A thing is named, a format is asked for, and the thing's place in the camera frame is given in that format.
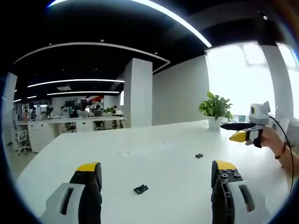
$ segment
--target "office desk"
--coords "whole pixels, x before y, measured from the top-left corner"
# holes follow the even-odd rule
[[[209,224],[212,161],[223,160],[237,166],[275,212],[288,194],[284,171],[269,148],[229,141],[232,133],[209,131],[207,121],[65,133],[27,165],[17,187],[40,217],[48,197],[69,182],[80,165],[99,161],[102,223]],[[203,157],[195,158],[198,153]],[[149,190],[136,195],[133,189],[142,184]]]
[[[77,132],[93,131],[94,121],[111,121],[119,120],[124,126],[124,118],[116,116],[105,117],[89,117],[89,118],[61,118],[61,119],[48,119],[40,121],[28,122],[28,133],[32,152],[39,153],[46,145],[52,142],[59,136],[63,129],[64,124],[68,122],[76,123]]]

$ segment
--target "white pillar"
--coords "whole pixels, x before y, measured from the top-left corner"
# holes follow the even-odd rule
[[[124,106],[126,127],[152,124],[153,64],[133,58],[124,71]]]
[[[12,124],[12,115],[14,107],[14,90],[17,82],[17,76],[8,73],[6,77],[5,89],[2,97],[2,139],[4,147],[12,141],[10,126]]]
[[[285,61],[278,46],[261,45],[261,48],[272,77],[275,106],[281,110],[277,113],[279,116],[292,119],[294,117],[293,95]]]

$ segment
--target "curved light strip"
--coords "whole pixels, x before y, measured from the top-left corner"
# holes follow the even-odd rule
[[[51,81],[51,82],[45,82],[45,83],[38,83],[34,85],[27,86],[28,88],[38,86],[38,85],[45,85],[45,84],[51,84],[51,83],[65,83],[65,82],[76,82],[76,81],[97,81],[97,82],[113,82],[113,83],[124,83],[123,80],[113,80],[113,79],[94,79],[94,78],[82,78],[82,79],[66,79],[66,80],[57,80],[57,81]]]
[[[76,91],[76,92],[57,92],[57,93],[48,93],[50,95],[60,95],[60,94],[72,94],[72,93],[120,93],[116,91]]]
[[[55,0],[54,2],[52,2],[49,6],[53,6],[56,5],[60,2],[63,2],[66,0]],[[179,17],[177,14],[173,13],[172,11],[170,11],[169,9],[154,3],[152,1],[149,0],[130,0],[130,1],[134,1],[143,5],[146,5],[148,7],[151,7],[169,17],[171,17],[172,19],[174,19],[175,21],[177,21],[178,23],[180,23],[181,25],[183,25],[185,28],[187,28],[189,31],[191,31],[194,35],[196,35],[208,48],[210,48],[212,45],[211,43],[200,33],[198,32],[193,26],[191,26],[188,22],[186,22],[185,20],[183,20],[181,17]]]
[[[50,49],[50,48],[57,48],[57,47],[62,47],[62,46],[73,46],[73,45],[95,45],[95,46],[106,46],[106,47],[112,47],[112,48],[120,48],[120,49],[125,49],[125,50],[131,50],[131,51],[135,51],[135,52],[138,52],[138,53],[141,53],[141,54],[144,54],[144,55],[149,55],[151,57],[155,57],[155,58],[158,58],[162,61],[165,61],[166,63],[164,65],[162,65],[161,67],[157,68],[156,70],[153,71],[156,72],[158,70],[160,70],[161,68],[163,68],[164,66],[170,64],[170,61],[169,60],[166,60],[165,58],[162,58],[160,56],[157,56],[157,55],[154,55],[154,54],[151,54],[149,52],[145,52],[143,50],[138,50],[138,49],[135,49],[135,48],[129,48],[129,47],[126,47],[126,46],[122,46],[122,45],[117,45],[117,44],[111,44],[111,43],[98,43],[98,42],[71,42],[71,43],[60,43],[60,44],[54,44],[54,45],[50,45],[50,46],[47,46],[47,47],[44,47],[44,48],[40,48],[40,49],[37,49],[37,50],[34,50],[34,51],[31,51],[29,52],[28,54],[25,54],[24,56],[20,57],[18,60],[16,60],[13,64],[17,63],[19,60],[31,55],[31,54],[34,54],[36,52],[39,52],[39,51],[42,51],[42,50],[46,50],[46,49]]]

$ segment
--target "hand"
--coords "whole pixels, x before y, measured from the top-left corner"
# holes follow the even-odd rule
[[[284,142],[280,139],[276,131],[270,127],[265,127],[261,137],[261,145],[269,147],[274,154],[278,154],[284,147]]]

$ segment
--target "floor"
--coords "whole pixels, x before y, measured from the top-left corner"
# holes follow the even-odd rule
[[[14,151],[13,146],[7,146],[5,148],[7,162],[9,164],[11,174],[14,180],[17,180],[25,167],[31,162],[31,160],[36,156],[31,149],[26,149],[26,155],[24,151],[20,152],[20,155]]]

